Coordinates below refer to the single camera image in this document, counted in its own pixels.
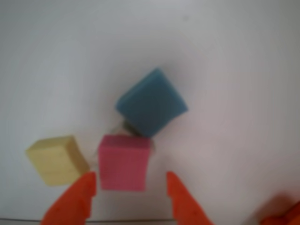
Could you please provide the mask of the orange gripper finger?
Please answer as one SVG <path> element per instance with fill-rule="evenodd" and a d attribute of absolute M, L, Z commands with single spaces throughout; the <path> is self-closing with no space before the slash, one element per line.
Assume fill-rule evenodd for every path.
<path fill-rule="evenodd" d="M 167 195 L 172 202 L 172 214 L 178 225 L 213 225 L 205 211 L 193 198 L 174 172 L 167 172 Z"/>
<path fill-rule="evenodd" d="M 95 172 L 76 180 L 45 213 L 42 225 L 84 225 L 91 214 L 92 198 L 97 193 Z"/>

